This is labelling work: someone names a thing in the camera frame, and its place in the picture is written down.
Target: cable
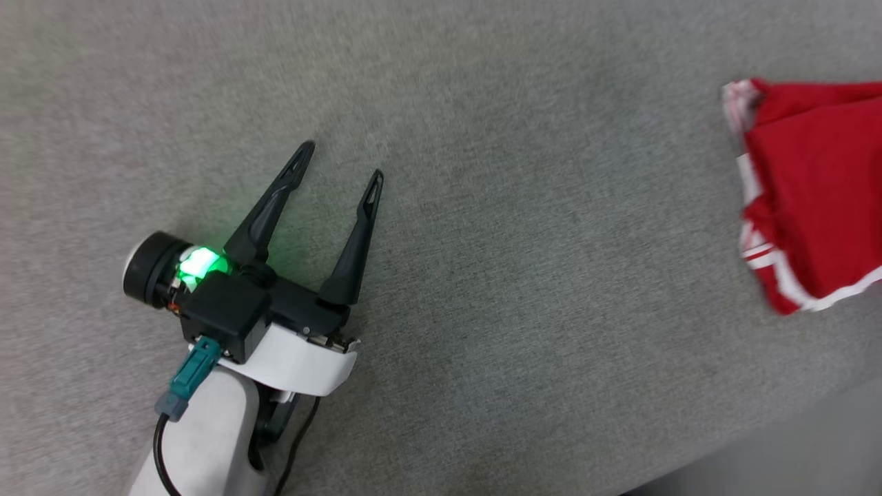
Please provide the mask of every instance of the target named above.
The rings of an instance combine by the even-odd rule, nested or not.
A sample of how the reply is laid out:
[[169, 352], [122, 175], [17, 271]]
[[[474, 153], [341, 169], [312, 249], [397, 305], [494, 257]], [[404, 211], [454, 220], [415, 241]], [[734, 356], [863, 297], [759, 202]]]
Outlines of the cable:
[[156, 463], [156, 472], [160, 475], [162, 486], [166, 488], [169, 496], [181, 496], [175, 485], [168, 478], [168, 471], [165, 468], [165, 461], [162, 460], [162, 434], [165, 432], [165, 426], [168, 423], [168, 413], [160, 414], [160, 419], [156, 422], [156, 430], [153, 431], [153, 462]]
[[[288, 452], [288, 461], [285, 462], [285, 470], [281, 473], [281, 477], [279, 477], [279, 483], [276, 485], [276, 490], [273, 493], [273, 496], [280, 496], [281, 490], [285, 487], [285, 483], [288, 481], [291, 467], [294, 466], [297, 448], [300, 447], [300, 442], [303, 441], [303, 437], [306, 436], [306, 431], [309, 430], [310, 425], [312, 425], [312, 419], [316, 417], [318, 403], [320, 401], [321, 398], [316, 396], [316, 401], [312, 403], [312, 410], [310, 410], [309, 416], [306, 417], [306, 422], [303, 423], [303, 426], [300, 427], [300, 431], [297, 431], [297, 435], [294, 437], [294, 443], [291, 445], [291, 450]], [[181, 493], [177, 491], [177, 488], [175, 488], [175, 485], [172, 484], [171, 479], [168, 477], [165, 461], [162, 458], [162, 435], [165, 433], [165, 426], [167, 423], [168, 414], [160, 414], [160, 419], [156, 422], [156, 430], [153, 431], [153, 462], [156, 464], [156, 472], [160, 476], [162, 486], [165, 487], [169, 496], [181, 496]]]
[[312, 410], [310, 410], [310, 415], [306, 417], [306, 422], [303, 423], [300, 431], [297, 431], [297, 436], [294, 438], [294, 444], [291, 445], [291, 451], [288, 452], [288, 461], [285, 463], [285, 471], [283, 471], [281, 473], [281, 477], [279, 477], [279, 483], [278, 485], [276, 485], [276, 490], [273, 493], [273, 496], [280, 496], [281, 490], [285, 487], [285, 482], [288, 481], [288, 475], [291, 473], [291, 467], [294, 465], [294, 457], [295, 455], [297, 455], [297, 447], [300, 446], [300, 441], [302, 441], [303, 436], [306, 435], [306, 430], [310, 428], [310, 425], [312, 425], [312, 419], [316, 417], [319, 400], [321, 400], [321, 398], [316, 396], [316, 401], [312, 403]]

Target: green led light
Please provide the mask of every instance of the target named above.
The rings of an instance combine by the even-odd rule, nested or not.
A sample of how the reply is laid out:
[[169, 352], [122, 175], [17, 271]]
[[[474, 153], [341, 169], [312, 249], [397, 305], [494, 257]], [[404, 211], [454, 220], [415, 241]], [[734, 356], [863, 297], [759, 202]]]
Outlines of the green led light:
[[206, 277], [206, 274], [213, 270], [229, 274], [229, 263], [219, 254], [200, 246], [193, 250], [186, 259], [181, 260], [181, 265], [177, 268], [177, 276], [190, 291], [193, 291]]

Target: teal connector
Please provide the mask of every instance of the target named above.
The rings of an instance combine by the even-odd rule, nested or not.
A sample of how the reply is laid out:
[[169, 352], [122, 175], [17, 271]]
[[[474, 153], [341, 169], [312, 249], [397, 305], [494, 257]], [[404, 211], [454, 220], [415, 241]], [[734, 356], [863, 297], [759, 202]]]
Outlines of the teal connector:
[[202, 336], [190, 350], [190, 354], [177, 370], [175, 377], [168, 383], [168, 391], [153, 407], [156, 413], [165, 413], [169, 420], [177, 422], [187, 410], [193, 393], [218, 364], [222, 353], [223, 348], [220, 343]]

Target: white stripe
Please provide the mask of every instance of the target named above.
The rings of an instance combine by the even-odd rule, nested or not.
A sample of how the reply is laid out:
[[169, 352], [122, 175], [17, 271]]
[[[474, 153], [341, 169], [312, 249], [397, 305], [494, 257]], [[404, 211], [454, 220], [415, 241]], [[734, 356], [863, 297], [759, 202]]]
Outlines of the white stripe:
[[747, 247], [747, 237], [751, 235], [751, 231], [753, 230], [753, 223], [745, 220], [741, 224], [741, 236], [738, 237], [738, 244], [741, 246], [741, 249], [745, 249]]
[[787, 255], [784, 252], [773, 250], [770, 254], [774, 258], [774, 273], [775, 279], [778, 280], [778, 289], [783, 296], [799, 305], [803, 310], [817, 312], [830, 308], [839, 300], [863, 293], [874, 282], [882, 280], [882, 267], [876, 267], [851, 286], [839, 288], [823, 298], [815, 298], [799, 283], [793, 274], [793, 270], [790, 268], [790, 264], [787, 262]]
[[772, 253], [767, 253], [762, 257], [757, 257], [756, 259], [747, 260], [747, 267], [752, 268], [753, 270], [757, 270], [762, 267], [769, 267], [774, 263], [774, 255]]
[[736, 160], [738, 172], [741, 173], [741, 181], [744, 183], [744, 204], [750, 205], [763, 192], [763, 189], [759, 186], [751, 157], [748, 154], [743, 154]]
[[774, 248], [774, 244], [771, 244], [771, 243], [761, 244], [760, 246], [757, 246], [756, 248], [751, 248], [750, 250], [745, 250], [741, 254], [741, 256], [747, 258], [747, 257], [753, 256], [753, 255], [756, 255], [757, 253], [764, 252], [765, 250], [768, 250], [769, 248]]

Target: folded cloth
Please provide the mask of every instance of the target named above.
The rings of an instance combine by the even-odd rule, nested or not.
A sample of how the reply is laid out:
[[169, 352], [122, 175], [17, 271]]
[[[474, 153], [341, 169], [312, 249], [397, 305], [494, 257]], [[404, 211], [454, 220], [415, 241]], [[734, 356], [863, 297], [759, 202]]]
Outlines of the folded cloth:
[[746, 151], [742, 256], [780, 313], [823, 310], [882, 279], [882, 82], [723, 88]]

